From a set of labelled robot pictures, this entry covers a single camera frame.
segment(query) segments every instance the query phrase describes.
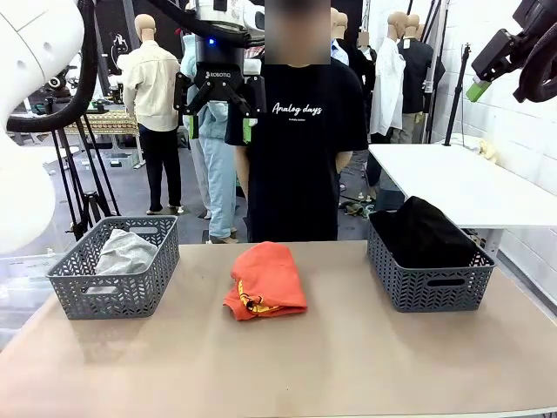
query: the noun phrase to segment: gray basket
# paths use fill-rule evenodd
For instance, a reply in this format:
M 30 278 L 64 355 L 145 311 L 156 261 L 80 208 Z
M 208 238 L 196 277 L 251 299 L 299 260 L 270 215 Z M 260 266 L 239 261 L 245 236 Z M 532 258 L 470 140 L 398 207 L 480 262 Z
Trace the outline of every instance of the gray basket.
M 69 320 L 144 318 L 154 314 L 178 263 L 175 216 L 113 217 L 100 221 L 47 274 Z M 113 229 L 158 246 L 143 273 L 97 276 L 101 249 Z
M 373 224 L 369 225 L 367 255 L 397 311 L 473 311 L 480 307 L 495 263 L 479 247 L 469 267 L 408 269 L 396 262 Z

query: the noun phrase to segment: folded orange shirt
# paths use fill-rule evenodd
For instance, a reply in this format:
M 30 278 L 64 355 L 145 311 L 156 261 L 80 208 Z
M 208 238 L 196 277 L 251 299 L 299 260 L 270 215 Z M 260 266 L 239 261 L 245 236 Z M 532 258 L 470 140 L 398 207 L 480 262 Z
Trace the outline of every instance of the folded orange shirt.
M 224 305 L 233 311 L 236 320 L 307 310 L 298 268 L 287 246 L 257 244 L 236 259 L 232 278 L 235 283 Z

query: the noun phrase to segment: black t-shirt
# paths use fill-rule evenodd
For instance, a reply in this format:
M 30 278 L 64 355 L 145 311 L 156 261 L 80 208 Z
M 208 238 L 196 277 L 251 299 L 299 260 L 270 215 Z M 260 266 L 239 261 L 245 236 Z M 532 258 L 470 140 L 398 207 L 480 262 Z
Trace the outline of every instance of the black t-shirt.
M 402 112 L 420 113 L 424 111 L 424 89 L 423 84 L 427 78 L 427 71 L 432 65 L 433 48 L 418 41 L 410 39 L 410 47 L 404 48 L 405 40 L 399 42 L 399 52 L 406 61 L 404 69 L 404 84 L 402 92 L 404 93 L 404 101 Z M 435 73 L 435 84 L 445 74 L 445 67 L 438 61 Z
M 305 68 L 264 64 L 261 75 L 267 113 L 250 144 L 233 105 L 226 134 L 227 144 L 248 147 L 250 241 L 335 240 L 336 156 L 367 148 L 358 78 L 334 59 Z

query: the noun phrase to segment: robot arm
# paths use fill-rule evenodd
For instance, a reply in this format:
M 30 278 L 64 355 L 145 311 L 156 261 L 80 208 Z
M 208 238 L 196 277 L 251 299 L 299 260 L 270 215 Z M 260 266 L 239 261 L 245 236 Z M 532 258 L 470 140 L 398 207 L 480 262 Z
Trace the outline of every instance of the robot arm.
M 504 74 L 523 68 L 514 96 L 543 102 L 557 96 L 557 0 L 522 0 L 514 20 L 523 28 L 518 35 L 499 30 L 473 61 L 478 77 L 467 93 L 477 101 L 491 83 Z

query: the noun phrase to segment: tiled wall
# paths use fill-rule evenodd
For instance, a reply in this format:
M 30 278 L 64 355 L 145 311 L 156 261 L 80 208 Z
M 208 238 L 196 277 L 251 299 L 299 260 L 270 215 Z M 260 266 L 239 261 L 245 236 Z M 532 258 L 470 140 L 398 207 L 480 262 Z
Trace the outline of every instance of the tiled wall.
M 420 15 L 422 23 L 430 4 L 430 0 L 414 0 L 413 13 Z M 472 48 L 464 80 L 466 91 L 473 78 L 470 63 L 495 31 L 520 31 L 512 19 L 519 4 L 520 0 L 451 0 L 443 57 L 446 75 L 439 87 L 433 141 L 445 137 L 463 45 L 469 43 Z M 385 38 L 388 15 L 407 8 L 406 0 L 371 1 L 369 31 L 376 51 Z M 519 104 L 513 97 L 519 75 L 516 71 L 497 80 L 479 103 L 472 104 L 465 97 L 464 113 L 460 104 L 454 131 L 461 132 L 464 120 L 465 134 L 495 143 L 503 167 L 557 195 L 557 98 L 543 104 Z M 557 303 L 557 228 L 507 231 L 501 249 Z

